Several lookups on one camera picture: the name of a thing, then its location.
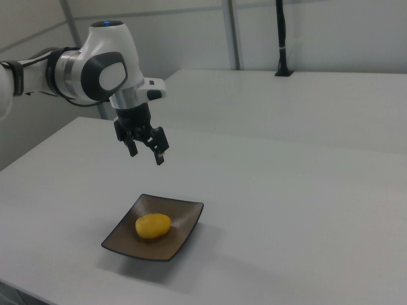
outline dark square plate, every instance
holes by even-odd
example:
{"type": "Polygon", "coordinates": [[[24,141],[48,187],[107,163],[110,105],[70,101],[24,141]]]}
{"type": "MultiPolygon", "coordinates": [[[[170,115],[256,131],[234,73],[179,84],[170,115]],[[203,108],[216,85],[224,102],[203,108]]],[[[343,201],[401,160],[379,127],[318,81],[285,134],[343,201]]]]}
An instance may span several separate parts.
{"type": "Polygon", "coordinates": [[[169,261],[183,246],[204,209],[201,202],[182,201],[142,194],[103,241],[102,247],[136,259],[169,261]],[[170,231],[154,240],[144,240],[135,231],[135,221],[146,214],[171,218],[170,231]]]}

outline white wall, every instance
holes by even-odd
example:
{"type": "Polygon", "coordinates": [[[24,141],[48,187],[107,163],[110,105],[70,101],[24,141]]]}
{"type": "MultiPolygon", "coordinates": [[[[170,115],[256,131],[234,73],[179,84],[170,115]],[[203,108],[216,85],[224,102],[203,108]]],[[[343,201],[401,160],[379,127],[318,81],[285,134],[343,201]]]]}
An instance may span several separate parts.
{"type": "MultiPolygon", "coordinates": [[[[244,69],[276,70],[275,1],[236,0],[244,69]]],[[[407,72],[406,0],[284,0],[296,71],[407,72]]]]}
{"type": "MultiPolygon", "coordinates": [[[[49,46],[74,45],[68,26],[61,25],[65,17],[59,1],[7,0],[1,4],[0,50],[7,50],[0,53],[0,60],[25,59],[49,46]],[[55,24],[60,25],[47,30],[55,24]],[[44,33],[29,39],[38,32],[44,33]]],[[[9,116],[0,121],[0,170],[78,116],[98,118],[99,113],[96,108],[75,107],[41,93],[15,98],[9,116]]]]}
{"type": "MultiPolygon", "coordinates": [[[[234,0],[242,66],[277,68],[275,0],[234,0]]],[[[227,1],[69,0],[82,39],[103,18],[126,22],[143,71],[234,69],[227,1]]],[[[287,51],[296,71],[407,72],[406,0],[284,0],[287,51]]]]}

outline table surface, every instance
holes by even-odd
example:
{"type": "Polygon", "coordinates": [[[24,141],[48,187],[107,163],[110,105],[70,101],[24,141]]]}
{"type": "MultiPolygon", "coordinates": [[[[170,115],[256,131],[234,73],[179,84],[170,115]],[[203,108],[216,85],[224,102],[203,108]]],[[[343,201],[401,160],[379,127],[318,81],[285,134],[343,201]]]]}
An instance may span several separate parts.
{"type": "Polygon", "coordinates": [[[156,125],[407,154],[407,75],[180,70],[156,125]]]}

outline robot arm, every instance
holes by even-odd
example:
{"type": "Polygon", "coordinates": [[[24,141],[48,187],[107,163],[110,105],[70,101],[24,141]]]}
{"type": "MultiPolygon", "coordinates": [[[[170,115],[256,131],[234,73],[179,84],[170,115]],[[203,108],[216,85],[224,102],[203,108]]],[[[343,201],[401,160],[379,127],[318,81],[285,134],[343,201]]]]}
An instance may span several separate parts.
{"type": "Polygon", "coordinates": [[[78,98],[91,105],[109,100],[118,115],[118,140],[130,155],[137,154],[137,140],[154,152],[158,165],[163,163],[169,145],[163,129],[151,127],[147,102],[165,96],[165,83],[143,76],[132,35],[122,22],[92,24],[80,49],[47,49],[28,60],[0,64],[0,117],[9,111],[12,96],[23,93],[78,98]]]}

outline potato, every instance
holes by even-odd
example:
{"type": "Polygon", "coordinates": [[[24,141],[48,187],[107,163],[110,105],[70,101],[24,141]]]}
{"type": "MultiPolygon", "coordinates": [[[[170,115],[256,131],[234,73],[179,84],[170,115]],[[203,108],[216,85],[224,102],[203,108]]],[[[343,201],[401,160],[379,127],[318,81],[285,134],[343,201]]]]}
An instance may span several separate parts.
{"type": "Polygon", "coordinates": [[[171,219],[164,214],[146,214],[135,221],[135,230],[141,238],[157,238],[171,227],[171,219]]]}

